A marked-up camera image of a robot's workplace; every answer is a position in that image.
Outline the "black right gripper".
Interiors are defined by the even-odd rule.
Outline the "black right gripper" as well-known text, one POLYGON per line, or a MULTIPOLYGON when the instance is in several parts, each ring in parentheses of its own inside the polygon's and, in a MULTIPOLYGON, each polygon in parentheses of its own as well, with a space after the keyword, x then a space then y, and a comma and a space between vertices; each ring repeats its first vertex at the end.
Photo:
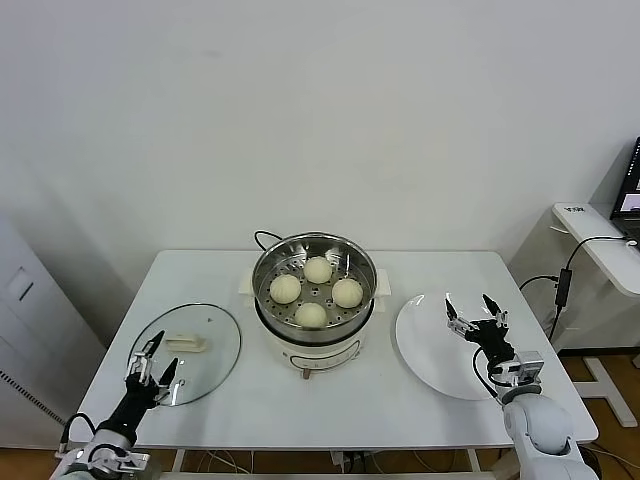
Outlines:
POLYGON ((512 345, 506 340, 509 331, 507 326, 507 311, 503 311, 498 303, 488 295, 482 295, 483 301, 494 320, 479 320, 473 324, 460 317, 453 306, 450 294, 445 294, 445 308, 448 328, 458 336, 465 336, 473 331, 473 342, 477 343, 485 354, 488 366, 494 368, 497 365, 511 361, 515 358, 512 345))

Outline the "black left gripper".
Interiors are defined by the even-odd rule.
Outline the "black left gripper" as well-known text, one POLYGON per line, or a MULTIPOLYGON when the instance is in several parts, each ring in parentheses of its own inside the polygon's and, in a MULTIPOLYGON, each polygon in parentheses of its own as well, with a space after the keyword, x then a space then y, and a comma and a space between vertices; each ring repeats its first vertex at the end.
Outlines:
POLYGON ((150 377, 152 358, 157 351, 165 331, 161 330, 144 346, 134 351, 128 363, 126 392, 110 417, 99 424, 100 430, 109 430, 128 440, 137 439, 139 427, 146 412, 161 403, 172 390, 179 358, 175 357, 164 370, 160 379, 150 377))

